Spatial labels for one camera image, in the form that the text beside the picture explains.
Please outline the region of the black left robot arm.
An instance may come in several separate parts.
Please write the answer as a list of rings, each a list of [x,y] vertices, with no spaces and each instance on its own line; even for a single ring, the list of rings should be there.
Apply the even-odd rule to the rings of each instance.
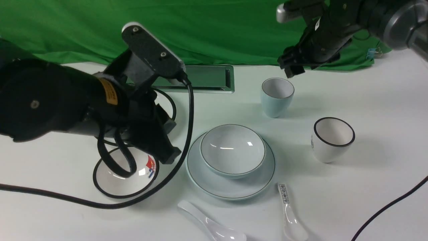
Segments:
[[[167,136],[156,92],[134,96],[110,77],[44,61],[1,39],[1,134],[28,142],[50,132],[121,137],[171,164],[181,150]]]

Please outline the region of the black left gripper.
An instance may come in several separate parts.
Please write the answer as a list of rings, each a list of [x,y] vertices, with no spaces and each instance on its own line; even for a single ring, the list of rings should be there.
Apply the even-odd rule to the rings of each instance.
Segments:
[[[124,140],[162,164],[172,164],[181,150],[174,147],[167,136],[175,122],[155,103],[157,95],[152,85],[157,78],[144,70],[143,63],[130,50],[114,59],[101,77],[113,81],[127,98]]]

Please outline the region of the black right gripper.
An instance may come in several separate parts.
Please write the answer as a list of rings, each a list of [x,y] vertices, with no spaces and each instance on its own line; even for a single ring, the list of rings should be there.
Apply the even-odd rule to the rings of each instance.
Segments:
[[[361,29],[357,20],[360,0],[288,0],[297,3],[306,28],[294,46],[286,47],[277,62],[288,78],[337,61],[340,51]]]

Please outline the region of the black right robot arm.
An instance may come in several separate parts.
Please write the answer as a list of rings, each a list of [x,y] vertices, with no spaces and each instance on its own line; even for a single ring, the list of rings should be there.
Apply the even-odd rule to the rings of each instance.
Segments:
[[[428,59],[426,0],[289,0],[277,6],[276,19],[303,18],[306,28],[277,63],[288,78],[340,59],[355,33],[366,30],[393,50],[411,49]]]

